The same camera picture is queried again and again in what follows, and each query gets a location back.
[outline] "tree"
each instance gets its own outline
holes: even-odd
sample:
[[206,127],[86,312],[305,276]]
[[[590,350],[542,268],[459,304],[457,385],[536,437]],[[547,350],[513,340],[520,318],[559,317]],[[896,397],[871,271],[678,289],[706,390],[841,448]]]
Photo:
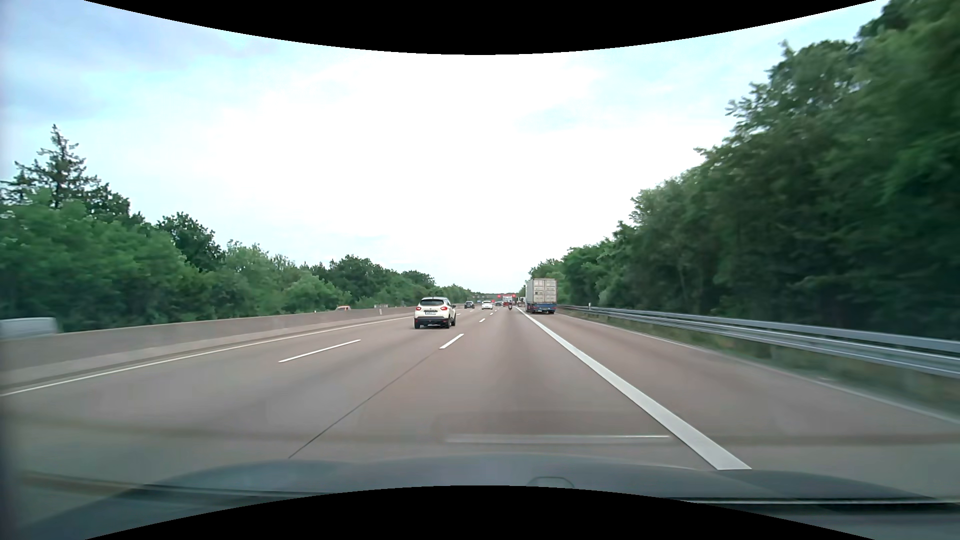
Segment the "tree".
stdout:
[[200,224],[184,212],[163,216],[156,227],[173,236],[174,244],[187,262],[203,272],[211,272],[224,264],[225,253],[213,241],[214,231]]
[[287,313],[334,309],[346,300],[343,291],[312,274],[302,275],[283,291],[283,296],[283,309]]
[[960,4],[782,49],[702,164],[531,275],[575,304],[960,337]]
[[66,331],[179,320],[190,268],[169,236],[144,235],[89,215],[48,187],[0,219],[3,317],[54,316]]
[[407,270],[401,274],[404,278],[410,280],[411,282],[422,285],[427,288],[437,286],[437,283],[434,281],[433,277],[429,274],[424,274],[418,272],[417,270]]
[[121,219],[127,225],[143,222],[143,216],[130,216],[130,201],[110,190],[109,184],[102,184],[94,175],[86,174],[86,158],[78,156],[74,150],[80,145],[71,143],[54,124],[50,135],[53,149],[41,148],[38,160],[29,165],[14,161],[17,169],[12,180],[0,181],[0,201],[11,204],[31,204],[41,189],[50,190],[48,204],[58,209],[68,201],[82,201],[86,211],[102,219],[111,221]]
[[354,255],[347,255],[336,262],[331,261],[327,271],[330,282],[349,292],[353,303],[359,302],[361,298],[372,298],[395,274],[393,270],[388,271],[368,258]]

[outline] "car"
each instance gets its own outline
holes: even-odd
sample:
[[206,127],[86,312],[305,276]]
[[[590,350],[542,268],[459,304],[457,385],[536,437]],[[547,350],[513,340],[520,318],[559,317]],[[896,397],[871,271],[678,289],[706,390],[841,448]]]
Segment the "car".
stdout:
[[428,296],[414,309],[414,328],[439,325],[443,328],[457,326],[457,311],[450,300],[443,296]]

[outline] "highway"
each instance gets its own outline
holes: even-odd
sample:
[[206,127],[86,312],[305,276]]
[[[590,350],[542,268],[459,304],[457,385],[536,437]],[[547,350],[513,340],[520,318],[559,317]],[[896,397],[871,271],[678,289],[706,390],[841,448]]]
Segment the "highway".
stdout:
[[[12,465],[146,483],[278,458],[534,451],[960,495],[955,418],[561,314],[457,314],[451,329],[350,323],[8,392]],[[51,489],[24,486],[23,523],[105,493]]]

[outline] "metal guardrail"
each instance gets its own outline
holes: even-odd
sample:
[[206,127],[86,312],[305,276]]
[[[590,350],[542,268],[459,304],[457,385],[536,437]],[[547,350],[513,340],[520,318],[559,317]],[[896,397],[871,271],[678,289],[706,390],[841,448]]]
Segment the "metal guardrail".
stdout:
[[564,305],[557,307],[814,353],[845,356],[960,379],[960,341],[638,309]]

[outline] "white cargo container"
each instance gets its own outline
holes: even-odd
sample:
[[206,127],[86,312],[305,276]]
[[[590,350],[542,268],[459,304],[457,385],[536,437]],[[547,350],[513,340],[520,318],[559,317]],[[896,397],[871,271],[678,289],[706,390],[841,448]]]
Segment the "white cargo container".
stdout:
[[557,309],[557,280],[553,278],[527,280],[527,293],[523,300],[527,305],[527,311],[553,313]]

